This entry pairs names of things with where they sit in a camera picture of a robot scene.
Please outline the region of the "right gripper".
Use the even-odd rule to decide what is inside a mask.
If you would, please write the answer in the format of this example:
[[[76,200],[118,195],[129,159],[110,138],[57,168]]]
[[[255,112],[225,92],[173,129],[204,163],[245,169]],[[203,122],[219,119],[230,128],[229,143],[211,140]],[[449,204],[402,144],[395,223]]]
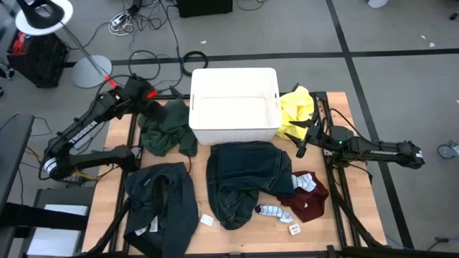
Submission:
[[[315,125],[315,120],[308,119],[304,121],[290,121],[290,124],[300,128],[307,128],[306,134],[301,139],[289,133],[284,133],[284,135],[288,139],[292,140],[295,143],[295,145],[298,146],[298,150],[296,153],[297,158],[304,157],[304,155],[306,154],[308,144],[314,145],[319,148],[323,147],[323,129],[320,126]]]

